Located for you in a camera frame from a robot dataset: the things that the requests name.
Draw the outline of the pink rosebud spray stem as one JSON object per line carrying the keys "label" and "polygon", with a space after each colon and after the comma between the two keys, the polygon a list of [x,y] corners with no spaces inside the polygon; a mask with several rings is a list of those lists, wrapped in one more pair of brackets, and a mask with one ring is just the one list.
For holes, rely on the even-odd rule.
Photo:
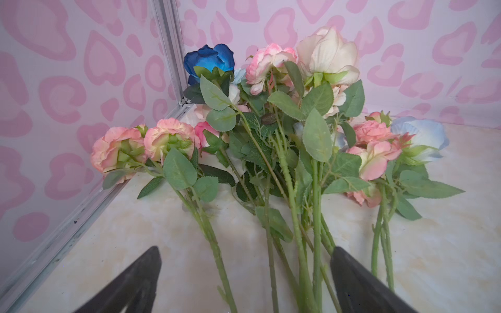
{"label": "pink rosebud spray stem", "polygon": [[396,134],[391,130],[391,124],[389,115],[373,112],[364,122],[353,126],[356,145],[349,148],[348,153],[361,158],[359,178],[369,186],[360,191],[347,192],[347,196],[360,206],[365,204],[370,208],[379,207],[377,221],[373,226],[371,272],[374,276],[378,275],[378,255],[382,249],[387,285],[393,288],[390,220],[399,204],[393,170],[404,149],[410,147],[413,135],[407,131]]}

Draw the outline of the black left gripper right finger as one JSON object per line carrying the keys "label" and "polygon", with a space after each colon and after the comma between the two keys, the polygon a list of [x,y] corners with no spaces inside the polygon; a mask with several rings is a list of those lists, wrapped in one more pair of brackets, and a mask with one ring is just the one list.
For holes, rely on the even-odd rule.
{"label": "black left gripper right finger", "polygon": [[330,268],[343,312],[416,313],[342,247],[334,248]]}

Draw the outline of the dark blue artificial rose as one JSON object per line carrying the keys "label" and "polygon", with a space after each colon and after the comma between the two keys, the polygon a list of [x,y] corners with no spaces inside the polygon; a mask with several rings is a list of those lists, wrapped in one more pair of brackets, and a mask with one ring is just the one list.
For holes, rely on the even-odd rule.
{"label": "dark blue artificial rose", "polygon": [[190,86],[200,82],[200,76],[196,73],[195,67],[212,70],[216,67],[224,73],[234,71],[234,53],[225,44],[217,44],[210,48],[207,44],[194,52],[185,55],[183,66],[189,74],[188,84]]}

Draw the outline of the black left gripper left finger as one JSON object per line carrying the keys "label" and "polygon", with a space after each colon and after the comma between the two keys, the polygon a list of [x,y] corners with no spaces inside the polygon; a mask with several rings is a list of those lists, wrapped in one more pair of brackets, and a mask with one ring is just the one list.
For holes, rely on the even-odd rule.
{"label": "black left gripper left finger", "polygon": [[159,248],[150,247],[75,312],[151,312],[161,266]]}

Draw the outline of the pale blue white rose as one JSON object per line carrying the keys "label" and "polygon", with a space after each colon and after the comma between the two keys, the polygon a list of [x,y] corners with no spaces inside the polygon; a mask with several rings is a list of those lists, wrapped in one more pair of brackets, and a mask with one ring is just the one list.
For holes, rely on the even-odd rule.
{"label": "pale blue white rose", "polygon": [[391,161],[379,184],[382,202],[380,204],[374,237],[380,240],[386,282],[391,291],[395,289],[393,256],[391,248],[390,221],[398,213],[407,220],[419,220],[421,215],[411,199],[444,199],[464,191],[429,178],[426,165],[442,158],[441,151],[450,141],[445,128],[436,121],[402,117],[392,122],[390,130],[397,135],[396,144],[401,148],[400,156]]}

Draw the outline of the pink carnation double stem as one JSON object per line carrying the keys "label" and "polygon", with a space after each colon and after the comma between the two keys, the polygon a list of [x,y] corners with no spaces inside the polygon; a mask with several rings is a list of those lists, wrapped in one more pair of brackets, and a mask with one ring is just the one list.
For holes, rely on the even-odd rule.
{"label": "pink carnation double stem", "polygon": [[230,126],[230,150],[243,161],[244,173],[238,179],[266,231],[273,310],[279,311],[274,255],[287,261],[281,241],[293,241],[300,269],[294,276],[287,266],[288,281],[299,311],[317,312],[302,245],[303,193],[292,179],[295,166],[288,163],[289,147],[297,138],[288,137],[283,121],[284,116],[297,121],[306,118],[292,101],[293,89],[304,94],[295,49],[276,43],[259,49],[245,70],[245,80],[238,81],[236,88],[241,94],[231,108],[240,120]]}

